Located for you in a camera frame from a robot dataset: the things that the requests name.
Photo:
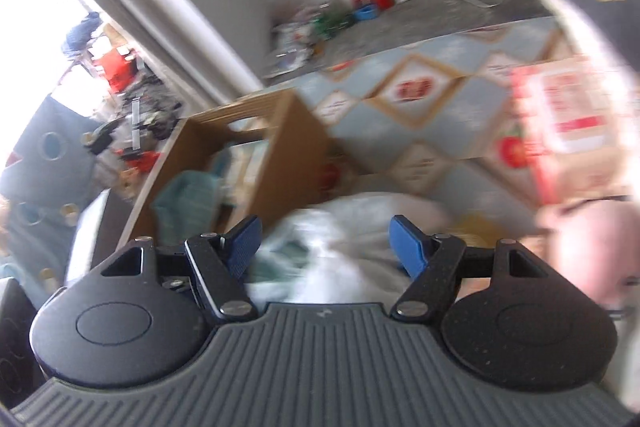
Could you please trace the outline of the pink plush toy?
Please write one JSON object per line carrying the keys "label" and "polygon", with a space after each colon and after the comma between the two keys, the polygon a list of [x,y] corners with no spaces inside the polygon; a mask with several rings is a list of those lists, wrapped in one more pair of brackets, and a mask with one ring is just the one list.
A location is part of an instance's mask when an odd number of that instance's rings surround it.
{"label": "pink plush toy", "polygon": [[609,310],[628,305],[639,283],[639,205],[597,199],[538,211],[549,232],[548,262],[591,300]]}

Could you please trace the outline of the teal checked towel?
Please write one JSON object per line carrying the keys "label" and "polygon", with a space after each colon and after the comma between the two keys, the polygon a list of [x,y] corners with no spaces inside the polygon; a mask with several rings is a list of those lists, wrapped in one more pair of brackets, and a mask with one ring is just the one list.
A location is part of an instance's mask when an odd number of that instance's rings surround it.
{"label": "teal checked towel", "polygon": [[172,178],[151,204],[160,245],[181,244],[210,231],[222,202],[219,176],[186,170]]}

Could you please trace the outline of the brown cardboard box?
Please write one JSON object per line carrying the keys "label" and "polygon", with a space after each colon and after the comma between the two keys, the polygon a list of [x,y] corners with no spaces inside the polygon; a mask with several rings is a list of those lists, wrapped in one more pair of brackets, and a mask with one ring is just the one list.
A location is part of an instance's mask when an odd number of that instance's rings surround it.
{"label": "brown cardboard box", "polygon": [[254,186],[235,210],[207,230],[228,231],[248,215],[258,216],[266,229],[294,209],[315,202],[330,145],[326,129],[294,90],[258,94],[177,124],[141,187],[117,246],[139,236],[157,238],[152,202],[180,172],[203,171],[228,143],[259,139],[268,147]]}

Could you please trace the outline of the fruit pattern tablecloth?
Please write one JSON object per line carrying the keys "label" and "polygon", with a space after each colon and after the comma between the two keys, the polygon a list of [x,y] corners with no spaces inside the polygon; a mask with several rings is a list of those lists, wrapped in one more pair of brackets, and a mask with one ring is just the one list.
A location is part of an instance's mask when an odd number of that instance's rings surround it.
{"label": "fruit pattern tablecloth", "polygon": [[326,126],[328,197],[422,196],[520,237],[535,230],[539,198],[509,75],[565,48],[546,16],[407,44],[275,88],[295,90]]}

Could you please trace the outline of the wheelchair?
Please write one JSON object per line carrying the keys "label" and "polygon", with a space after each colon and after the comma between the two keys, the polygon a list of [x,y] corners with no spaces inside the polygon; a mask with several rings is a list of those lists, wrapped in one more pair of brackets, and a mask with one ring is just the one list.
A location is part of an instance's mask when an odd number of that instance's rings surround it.
{"label": "wheelchair", "polygon": [[183,104],[155,74],[140,72],[120,95],[118,117],[132,117],[134,101],[139,102],[139,124],[157,141],[167,140],[181,117]]}

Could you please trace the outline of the blue circle pattern cushion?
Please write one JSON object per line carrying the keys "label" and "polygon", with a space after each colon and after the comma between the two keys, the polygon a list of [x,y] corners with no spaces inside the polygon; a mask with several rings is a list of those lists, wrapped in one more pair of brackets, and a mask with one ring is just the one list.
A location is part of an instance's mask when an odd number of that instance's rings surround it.
{"label": "blue circle pattern cushion", "polygon": [[32,304],[47,301],[64,281],[79,215],[92,201],[96,158],[81,143],[99,124],[48,96],[14,146],[17,161],[1,175],[10,205],[2,277],[14,277]]}

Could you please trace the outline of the orange wet wipes pack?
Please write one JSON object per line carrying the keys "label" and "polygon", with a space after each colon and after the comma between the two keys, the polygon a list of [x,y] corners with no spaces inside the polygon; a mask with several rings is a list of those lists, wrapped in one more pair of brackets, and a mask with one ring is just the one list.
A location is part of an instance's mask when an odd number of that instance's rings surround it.
{"label": "orange wet wipes pack", "polygon": [[514,67],[510,79],[541,204],[627,193],[620,126],[584,60]]}

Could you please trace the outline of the red plastic bag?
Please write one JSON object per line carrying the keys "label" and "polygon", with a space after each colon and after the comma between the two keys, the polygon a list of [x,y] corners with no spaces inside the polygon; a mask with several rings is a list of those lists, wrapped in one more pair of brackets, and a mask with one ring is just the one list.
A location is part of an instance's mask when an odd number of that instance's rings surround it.
{"label": "red plastic bag", "polygon": [[125,91],[134,82],[138,72],[137,54],[133,50],[122,55],[119,49],[111,49],[95,60],[94,64],[115,93]]}

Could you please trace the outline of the white plastic bag pile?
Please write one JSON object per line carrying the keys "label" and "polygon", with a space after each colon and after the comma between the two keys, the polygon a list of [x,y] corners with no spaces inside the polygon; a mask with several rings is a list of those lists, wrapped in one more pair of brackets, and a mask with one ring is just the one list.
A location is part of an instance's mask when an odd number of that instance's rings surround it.
{"label": "white plastic bag pile", "polygon": [[316,23],[321,14],[320,5],[305,6],[290,20],[273,28],[273,49],[264,70],[266,79],[295,72],[311,59],[320,40]]}

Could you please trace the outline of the blue plastic bowl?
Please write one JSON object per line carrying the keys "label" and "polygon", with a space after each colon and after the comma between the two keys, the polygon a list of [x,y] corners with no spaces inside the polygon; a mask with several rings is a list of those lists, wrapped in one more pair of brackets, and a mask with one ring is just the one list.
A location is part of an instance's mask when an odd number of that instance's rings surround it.
{"label": "blue plastic bowl", "polygon": [[375,4],[367,4],[354,9],[352,16],[357,22],[366,22],[367,20],[375,20],[380,15],[380,11]]}

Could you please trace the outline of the dark quilt yellow flowers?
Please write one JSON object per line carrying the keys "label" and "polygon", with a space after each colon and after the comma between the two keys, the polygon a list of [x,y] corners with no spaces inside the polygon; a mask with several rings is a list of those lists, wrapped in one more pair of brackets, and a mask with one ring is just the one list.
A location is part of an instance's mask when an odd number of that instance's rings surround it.
{"label": "dark quilt yellow flowers", "polygon": [[584,57],[639,72],[639,0],[540,1]]}

